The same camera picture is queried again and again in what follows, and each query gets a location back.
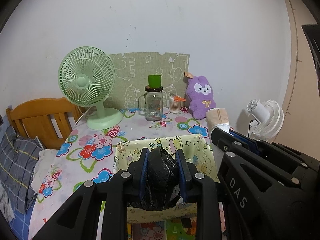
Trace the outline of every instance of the wooden bed frame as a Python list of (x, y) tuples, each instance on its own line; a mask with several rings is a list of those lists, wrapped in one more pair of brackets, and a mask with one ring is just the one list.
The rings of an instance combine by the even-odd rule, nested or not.
[[(60, 149), (72, 131), (67, 113), (72, 113), (75, 122), (81, 112), (66, 98), (41, 98), (27, 101), (14, 110), (6, 109), (10, 125), (25, 138), (36, 136), (47, 149)], [(59, 138), (50, 115), (53, 115), (63, 138)]]

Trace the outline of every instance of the beige door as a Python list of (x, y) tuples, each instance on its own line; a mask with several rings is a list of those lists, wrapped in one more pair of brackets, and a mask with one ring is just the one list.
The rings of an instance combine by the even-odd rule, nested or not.
[(292, 63), (275, 142), (320, 160), (320, 98), (315, 64), (302, 25), (316, 24), (301, 0), (286, 0), (292, 35)]

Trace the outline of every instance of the yellow bow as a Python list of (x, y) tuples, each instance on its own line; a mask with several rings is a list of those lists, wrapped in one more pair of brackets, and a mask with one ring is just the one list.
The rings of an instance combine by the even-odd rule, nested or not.
[(209, 105), (211, 104), (211, 101), (210, 100), (209, 101), (203, 100), (202, 103), (205, 104), (205, 108), (209, 108), (210, 107)]

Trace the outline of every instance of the stuffed animal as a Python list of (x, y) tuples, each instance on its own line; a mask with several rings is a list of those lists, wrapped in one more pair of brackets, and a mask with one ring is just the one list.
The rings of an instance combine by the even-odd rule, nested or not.
[(189, 109), (192, 110), (194, 119), (204, 119), (209, 109), (216, 108), (212, 87), (204, 76), (190, 78), (186, 94), (190, 98)]

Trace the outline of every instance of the gray plaid fabric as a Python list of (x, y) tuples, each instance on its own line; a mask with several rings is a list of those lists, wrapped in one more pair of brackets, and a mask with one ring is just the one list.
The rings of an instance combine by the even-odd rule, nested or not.
[(1, 142), (0, 182), (12, 205), (22, 214), (26, 214), (36, 196), (30, 184), (41, 150), (34, 140), (16, 135), (11, 126)]

